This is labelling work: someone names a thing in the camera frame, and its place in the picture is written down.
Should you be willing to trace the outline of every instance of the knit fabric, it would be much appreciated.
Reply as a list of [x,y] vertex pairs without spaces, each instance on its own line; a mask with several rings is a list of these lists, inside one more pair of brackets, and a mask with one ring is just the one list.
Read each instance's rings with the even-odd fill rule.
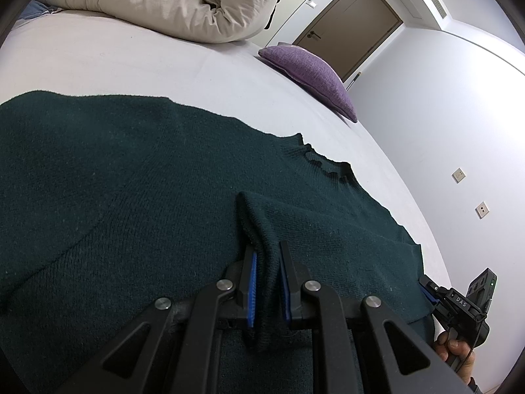
[[161,296],[193,296],[257,251],[255,346],[224,336],[220,392],[311,392],[284,327],[279,247],[340,295],[375,294],[425,339],[421,248],[350,165],[167,98],[31,92],[0,106],[0,348],[53,392]]

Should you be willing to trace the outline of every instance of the brown door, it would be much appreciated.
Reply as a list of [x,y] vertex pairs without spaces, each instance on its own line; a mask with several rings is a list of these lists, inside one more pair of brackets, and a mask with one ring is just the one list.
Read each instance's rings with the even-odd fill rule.
[[401,23],[384,0],[334,0],[294,44],[324,59],[345,81]]

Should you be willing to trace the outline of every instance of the wall socket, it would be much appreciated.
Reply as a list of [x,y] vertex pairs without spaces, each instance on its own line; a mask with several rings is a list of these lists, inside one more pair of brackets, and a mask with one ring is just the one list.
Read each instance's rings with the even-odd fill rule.
[[465,178],[465,174],[463,173],[463,170],[459,168],[452,174],[452,177],[456,180],[457,183],[460,183]]
[[478,212],[480,219],[482,219],[487,213],[489,213],[489,209],[484,201],[481,202],[481,204],[476,208],[476,211]]

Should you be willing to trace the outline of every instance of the bed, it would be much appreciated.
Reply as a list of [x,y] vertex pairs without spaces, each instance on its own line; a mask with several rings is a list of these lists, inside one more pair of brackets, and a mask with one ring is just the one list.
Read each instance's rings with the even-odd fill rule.
[[99,13],[63,11],[7,37],[0,49],[0,103],[31,90],[159,96],[277,136],[301,132],[320,154],[352,164],[359,183],[422,245],[426,274],[449,287],[429,226],[364,126],[328,110],[259,61],[257,51],[245,41],[197,44]]

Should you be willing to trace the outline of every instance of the blue gripper pad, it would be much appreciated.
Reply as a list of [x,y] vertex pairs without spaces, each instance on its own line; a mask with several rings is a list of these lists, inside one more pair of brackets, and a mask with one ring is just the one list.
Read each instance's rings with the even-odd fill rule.
[[422,292],[425,294],[425,296],[430,302],[432,302],[434,305],[439,304],[439,299],[436,299],[429,292],[427,292],[427,290],[423,286],[420,286],[419,288],[422,290]]
[[290,313],[290,288],[288,287],[288,281],[286,278],[286,269],[284,267],[283,255],[280,255],[280,275],[281,275],[281,292],[283,295],[282,304],[283,304],[283,316],[287,324],[291,322],[291,313]]
[[248,287],[248,327],[254,326],[255,321],[255,292],[257,285],[257,253],[251,259],[250,283]]

